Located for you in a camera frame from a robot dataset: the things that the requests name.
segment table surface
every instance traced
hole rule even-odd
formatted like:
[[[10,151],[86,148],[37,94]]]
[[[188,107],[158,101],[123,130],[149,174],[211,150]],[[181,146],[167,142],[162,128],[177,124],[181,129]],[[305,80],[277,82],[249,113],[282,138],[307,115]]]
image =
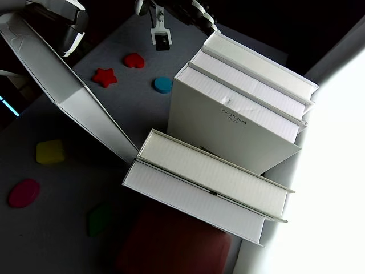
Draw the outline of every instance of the table surface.
[[[172,78],[202,46],[206,36],[169,14],[165,25],[172,32],[169,51],[151,45],[148,16],[132,16],[75,67],[107,111],[140,147],[151,130],[167,128],[169,94],[152,88],[158,76]],[[220,26],[227,36],[283,64],[286,55],[233,30]],[[137,52],[145,59],[141,70],[126,68],[122,59]],[[102,88],[91,81],[97,68],[113,68],[118,84]],[[62,139],[67,158],[43,166],[35,161],[38,142]],[[7,273],[108,273],[116,251],[131,229],[145,197],[121,188],[128,165],[63,115],[42,95],[0,134],[0,258]],[[7,205],[11,188],[32,178],[41,185],[30,206]],[[86,234],[86,213],[98,203],[113,205],[113,225],[96,238]],[[240,242],[234,242],[230,266]]]

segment red star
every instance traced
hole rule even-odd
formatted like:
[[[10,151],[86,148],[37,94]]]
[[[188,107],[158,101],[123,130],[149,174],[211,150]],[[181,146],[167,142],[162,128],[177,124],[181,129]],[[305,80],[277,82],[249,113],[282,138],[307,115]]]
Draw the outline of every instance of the red star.
[[[92,80],[95,83],[101,84],[103,87],[108,87],[110,84],[114,84],[118,82],[118,79],[114,76],[114,71],[112,68],[108,70],[103,70],[98,68],[96,70],[96,74],[92,77]]]

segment yellow square block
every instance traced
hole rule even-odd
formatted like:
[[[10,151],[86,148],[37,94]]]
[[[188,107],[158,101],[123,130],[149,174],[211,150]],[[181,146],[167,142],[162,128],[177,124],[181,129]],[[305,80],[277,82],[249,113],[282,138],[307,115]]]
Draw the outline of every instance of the yellow square block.
[[[36,161],[40,164],[54,164],[64,161],[61,140],[40,142],[36,145]]]

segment white book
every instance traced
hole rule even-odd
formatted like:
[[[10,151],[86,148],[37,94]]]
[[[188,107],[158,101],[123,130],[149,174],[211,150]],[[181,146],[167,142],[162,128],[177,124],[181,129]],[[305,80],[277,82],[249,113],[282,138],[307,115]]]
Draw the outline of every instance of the white book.
[[[137,158],[272,220],[284,221],[286,195],[292,190],[166,134],[152,130]]]
[[[218,32],[205,41],[202,51],[307,106],[312,104],[315,83]]]
[[[50,100],[127,163],[138,149],[91,90],[21,17],[0,17],[0,34]]]
[[[305,123],[285,118],[190,65],[174,78],[169,135],[256,174],[300,150],[294,141]]]
[[[221,230],[259,244],[265,217],[152,165],[134,162],[123,185]]]
[[[244,74],[240,70],[227,65],[201,50],[198,51],[191,62],[202,70],[214,75],[216,78],[228,82],[239,90],[253,95],[296,119],[301,120],[305,113],[305,104],[261,83],[255,78]]]

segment pink oval block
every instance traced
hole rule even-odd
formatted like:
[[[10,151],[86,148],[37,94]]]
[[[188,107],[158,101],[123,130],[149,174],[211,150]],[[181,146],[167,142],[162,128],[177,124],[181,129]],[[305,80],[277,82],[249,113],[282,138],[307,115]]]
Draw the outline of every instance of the pink oval block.
[[[10,192],[9,205],[11,207],[26,207],[38,197],[40,185],[37,181],[26,179],[18,183]]]

